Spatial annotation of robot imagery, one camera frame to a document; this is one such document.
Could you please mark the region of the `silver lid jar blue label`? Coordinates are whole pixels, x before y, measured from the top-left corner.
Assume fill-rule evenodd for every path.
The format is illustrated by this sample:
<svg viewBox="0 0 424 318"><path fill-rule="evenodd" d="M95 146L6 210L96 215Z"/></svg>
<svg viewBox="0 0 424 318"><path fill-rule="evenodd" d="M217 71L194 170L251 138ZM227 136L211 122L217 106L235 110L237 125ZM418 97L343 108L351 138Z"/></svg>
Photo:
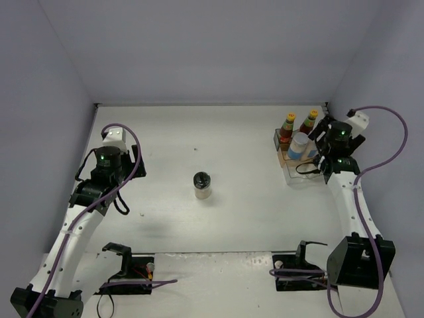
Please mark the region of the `silver lid jar blue label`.
<svg viewBox="0 0 424 318"><path fill-rule="evenodd" d="M287 155L291 160L299 160L304 153L309 142L308 136L304 132L298 132L292 138Z"/></svg>

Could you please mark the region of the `red sauce bottle yellow cap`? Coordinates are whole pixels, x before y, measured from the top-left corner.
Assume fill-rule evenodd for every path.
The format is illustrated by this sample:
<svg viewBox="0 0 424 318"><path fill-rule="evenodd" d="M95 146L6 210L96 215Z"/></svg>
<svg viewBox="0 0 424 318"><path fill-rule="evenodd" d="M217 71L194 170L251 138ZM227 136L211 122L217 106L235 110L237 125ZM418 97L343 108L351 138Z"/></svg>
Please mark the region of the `red sauce bottle yellow cap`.
<svg viewBox="0 0 424 318"><path fill-rule="evenodd" d="M292 138L293 133L293 125L296 118L295 113L288 113L286 116L286 119L283 123L283 125L280 128L279 134L279 141L281 143L289 143Z"/></svg>

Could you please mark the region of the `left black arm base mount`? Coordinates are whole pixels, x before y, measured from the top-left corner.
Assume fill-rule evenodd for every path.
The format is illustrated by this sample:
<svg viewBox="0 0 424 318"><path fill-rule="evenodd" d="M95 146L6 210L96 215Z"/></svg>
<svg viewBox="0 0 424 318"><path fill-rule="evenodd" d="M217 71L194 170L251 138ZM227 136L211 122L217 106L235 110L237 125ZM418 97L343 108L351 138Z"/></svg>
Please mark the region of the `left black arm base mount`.
<svg viewBox="0 0 424 318"><path fill-rule="evenodd" d="M129 246L109 242L103 248L103 252L112 252L122 258L120 270L111 276L107 283L112 282L147 282L152 281L154 272L153 254L133 254ZM96 295L150 295L152 284L122 284L100 288Z"/></svg>

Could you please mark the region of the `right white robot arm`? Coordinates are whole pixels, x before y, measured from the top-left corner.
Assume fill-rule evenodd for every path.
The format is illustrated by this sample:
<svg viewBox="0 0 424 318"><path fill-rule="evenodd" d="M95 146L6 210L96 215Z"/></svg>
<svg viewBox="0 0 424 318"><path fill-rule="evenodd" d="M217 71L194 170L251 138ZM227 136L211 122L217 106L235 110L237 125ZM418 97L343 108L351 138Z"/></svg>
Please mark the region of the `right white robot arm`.
<svg viewBox="0 0 424 318"><path fill-rule="evenodd" d="M362 132L369 117L362 111L338 121L327 115L309 134L317 149L312 159L317 172L335 200L343 238L327 259L329 281L334 286L378 289L394 259L396 248L383 239L365 202L358 176L360 168L352 157L365 141Z"/></svg>

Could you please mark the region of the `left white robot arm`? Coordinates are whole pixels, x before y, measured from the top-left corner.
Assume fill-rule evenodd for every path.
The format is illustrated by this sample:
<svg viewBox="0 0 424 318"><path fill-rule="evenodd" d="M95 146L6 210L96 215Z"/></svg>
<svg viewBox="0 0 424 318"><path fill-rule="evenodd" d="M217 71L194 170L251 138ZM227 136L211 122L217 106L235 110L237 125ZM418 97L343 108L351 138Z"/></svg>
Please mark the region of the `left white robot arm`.
<svg viewBox="0 0 424 318"><path fill-rule="evenodd" d="M120 189L146 175L140 145L94 149L90 178L81 180L70 199L64 224L36 276L15 288L11 304L20 317L81 317L85 303L109 278L127 277L133 268L131 248L109 242L91 266L80 268L87 244Z"/></svg>

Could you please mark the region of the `black cap white powder jar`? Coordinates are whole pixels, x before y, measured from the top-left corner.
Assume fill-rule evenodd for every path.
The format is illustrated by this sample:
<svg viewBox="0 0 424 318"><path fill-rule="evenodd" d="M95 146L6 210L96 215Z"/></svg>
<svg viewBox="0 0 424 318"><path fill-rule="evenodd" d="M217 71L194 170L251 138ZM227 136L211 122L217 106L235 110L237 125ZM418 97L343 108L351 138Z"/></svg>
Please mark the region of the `black cap white powder jar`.
<svg viewBox="0 0 424 318"><path fill-rule="evenodd" d="M211 195L211 176L207 172L197 172L193 177L195 196L207 199Z"/></svg>

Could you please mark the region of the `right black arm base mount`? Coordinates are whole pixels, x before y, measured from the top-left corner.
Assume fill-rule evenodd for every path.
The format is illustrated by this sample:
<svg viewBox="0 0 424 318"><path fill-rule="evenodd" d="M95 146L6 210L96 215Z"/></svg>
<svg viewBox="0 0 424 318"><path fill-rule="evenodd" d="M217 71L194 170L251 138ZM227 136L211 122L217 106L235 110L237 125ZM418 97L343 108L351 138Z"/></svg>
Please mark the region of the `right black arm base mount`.
<svg viewBox="0 0 424 318"><path fill-rule="evenodd" d="M278 292L312 292L327 289L326 257L331 249L323 242L303 240L295 251L272 254L272 269Z"/></svg>

